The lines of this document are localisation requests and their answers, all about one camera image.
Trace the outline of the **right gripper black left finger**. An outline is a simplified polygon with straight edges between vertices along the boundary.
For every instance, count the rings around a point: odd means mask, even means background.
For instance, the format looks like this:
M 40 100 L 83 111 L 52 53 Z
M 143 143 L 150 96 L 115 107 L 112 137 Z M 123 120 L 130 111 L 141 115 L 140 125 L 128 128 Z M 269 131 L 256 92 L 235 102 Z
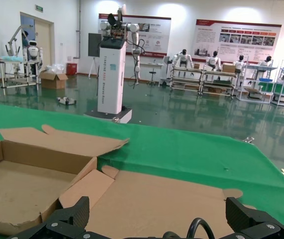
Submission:
M 45 222 L 10 239 L 79 239 L 85 234 L 90 216 L 90 200 L 82 196 L 72 207 L 55 210 Z

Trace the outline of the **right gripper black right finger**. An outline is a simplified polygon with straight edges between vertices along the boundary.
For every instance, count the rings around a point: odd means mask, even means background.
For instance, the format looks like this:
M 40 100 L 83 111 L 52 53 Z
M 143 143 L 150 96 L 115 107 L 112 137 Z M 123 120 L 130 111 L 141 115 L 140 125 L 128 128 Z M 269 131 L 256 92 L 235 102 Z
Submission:
M 247 208 L 234 197 L 226 199 L 225 212 L 234 231 L 227 239 L 284 239 L 284 225 L 267 212 Z

